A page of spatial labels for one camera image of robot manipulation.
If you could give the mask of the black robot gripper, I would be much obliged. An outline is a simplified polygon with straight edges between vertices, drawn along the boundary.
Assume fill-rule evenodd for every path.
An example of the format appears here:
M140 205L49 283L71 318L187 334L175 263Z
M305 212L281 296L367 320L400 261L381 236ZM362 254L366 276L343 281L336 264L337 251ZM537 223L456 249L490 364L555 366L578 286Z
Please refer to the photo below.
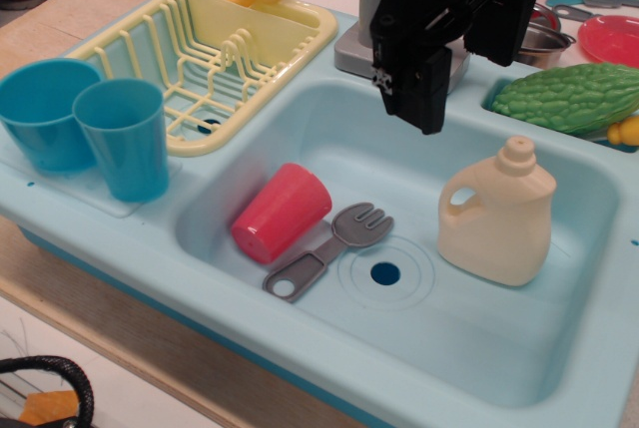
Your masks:
M420 129L442 130L448 43L506 67L518 54L536 0L380 0L370 23L372 82L386 112Z

